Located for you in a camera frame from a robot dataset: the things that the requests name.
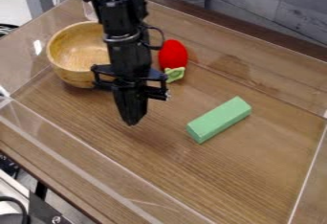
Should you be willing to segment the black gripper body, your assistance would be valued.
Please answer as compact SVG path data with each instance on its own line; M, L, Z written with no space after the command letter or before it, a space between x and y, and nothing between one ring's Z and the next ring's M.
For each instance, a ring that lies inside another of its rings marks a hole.
M166 85L167 74L151 68L145 77L119 77L113 71L111 64L93 65L94 85L97 88L113 91L114 86L122 89L134 89L149 99L167 101L170 98Z

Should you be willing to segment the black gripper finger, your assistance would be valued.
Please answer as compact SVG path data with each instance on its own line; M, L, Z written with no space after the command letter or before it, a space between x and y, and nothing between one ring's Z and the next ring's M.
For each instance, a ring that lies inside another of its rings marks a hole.
M141 89L133 90L133 125L137 125L147 114L149 98Z
M113 87L114 99L123 121L127 125L133 124L131 108L130 108L130 90L121 86Z

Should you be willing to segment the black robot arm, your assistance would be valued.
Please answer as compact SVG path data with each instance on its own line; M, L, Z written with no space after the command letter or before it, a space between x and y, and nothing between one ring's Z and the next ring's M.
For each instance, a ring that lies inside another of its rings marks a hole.
M145 22L146 0L83 0L93 4L105 30L110 62L91 66L94 84L113 92L122 120L139 123L147 114L151 99L169 98L167 74L153 68L154 50L150 42L154 26Z

